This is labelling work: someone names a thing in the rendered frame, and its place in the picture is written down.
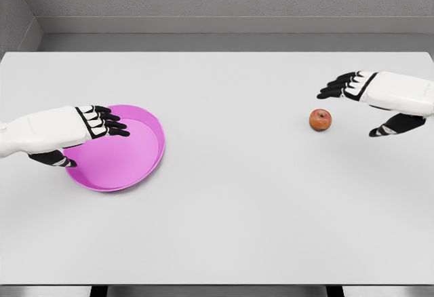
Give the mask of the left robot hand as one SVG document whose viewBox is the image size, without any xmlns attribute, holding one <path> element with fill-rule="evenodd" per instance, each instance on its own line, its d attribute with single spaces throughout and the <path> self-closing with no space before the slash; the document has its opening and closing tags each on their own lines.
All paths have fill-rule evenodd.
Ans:
<svg viewBox="0 0 434 297">
<path fill-rule="evenodd" d="M 120 120 L 107 107 L 87 105 L 36 112 L 8 124 L 14 129 L 17 152 L 44 165 L 77 167 L 62 149 L 105 136 L 128 137 L 127 125 Z"/>
</svg>

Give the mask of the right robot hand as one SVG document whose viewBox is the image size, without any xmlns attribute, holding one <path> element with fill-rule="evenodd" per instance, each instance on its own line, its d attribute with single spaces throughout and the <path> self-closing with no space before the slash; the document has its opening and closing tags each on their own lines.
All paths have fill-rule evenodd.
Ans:
<svg viewBox="0 0 434 297">
<path fill-rule="evenodd" d="M 434 117 L 434 81 L 386 71 L 340 75 L 320 89 L 317 98 L 348 98 L 381 110 L 397 111 L 369 132 L 371 138 L 403 134 Z"/>
</svg>

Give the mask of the pink round plate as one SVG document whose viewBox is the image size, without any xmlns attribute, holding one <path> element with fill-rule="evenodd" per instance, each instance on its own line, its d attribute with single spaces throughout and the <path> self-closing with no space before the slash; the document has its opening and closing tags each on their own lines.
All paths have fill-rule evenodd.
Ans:
<svg viewBox="0 0 434 297">
<path fill-rule="evenodd" d="M 133 105 L 109 107 L 127 125 L 128 137 L 105 136 L 64 149 L 77 167 L 66 168 L 79 185 L 98 192 L 120 191 L 146 178 L 159 164 L 165 150 L 163 126 L 147 110 Z"/>
</svg>

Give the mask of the red apple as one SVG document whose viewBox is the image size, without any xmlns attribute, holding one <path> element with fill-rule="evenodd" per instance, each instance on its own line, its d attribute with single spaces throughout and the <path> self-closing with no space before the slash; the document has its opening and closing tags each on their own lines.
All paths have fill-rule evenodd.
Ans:
<svg viewBox="0 0 434 297">
<path fill-rule="evenodd" d="M 326 131 L 332 125 L 332 116 L 325 109 L 315 109 L 309 115 L 309 125 L 317 132 Z"/>
</svg>

